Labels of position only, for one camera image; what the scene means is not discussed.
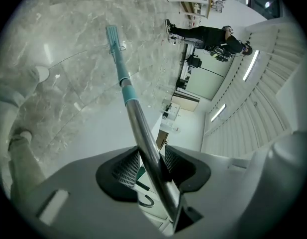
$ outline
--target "desk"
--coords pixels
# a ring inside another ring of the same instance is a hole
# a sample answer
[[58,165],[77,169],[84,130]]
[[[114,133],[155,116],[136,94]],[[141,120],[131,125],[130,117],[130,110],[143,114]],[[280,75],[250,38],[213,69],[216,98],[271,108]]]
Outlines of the desk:
[[191,13],[189,12],[189,10],[186,8],[186,6],[183,6],[185,11],[186,12],[183,12],[183,14],[185,15],[189,15],[189,16],[197,16],[197,17],[206,17],[208,18],[209,16],[209,12],[210,12],[210,9],[211,9],[211,1],[212,0],[168,0],[169,2],[194,2],[194,3],[200,3],[200,4],[205,4],[207,5],[207,9],[206,9],[206,14],[205,15],[202,15],[202,14],[198,14],[198,13]]

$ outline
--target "tile floor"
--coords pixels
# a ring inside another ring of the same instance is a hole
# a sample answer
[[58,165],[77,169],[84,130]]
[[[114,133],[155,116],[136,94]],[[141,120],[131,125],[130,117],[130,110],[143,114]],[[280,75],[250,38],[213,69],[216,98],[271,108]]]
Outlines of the tile floor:
[[[180,10],[167,0],[23,1],[1,38],[0,79],[13,84],[35,65],[50,70],[14,123],[32,131],[41,164],[61,154],[90,116],[121,95],[107,25],[118,26],[142,104],[159,108],[171,98],[183,46],[168,42],[164,20],[184,27]],[[3,176],[9,188],[7,165]]]

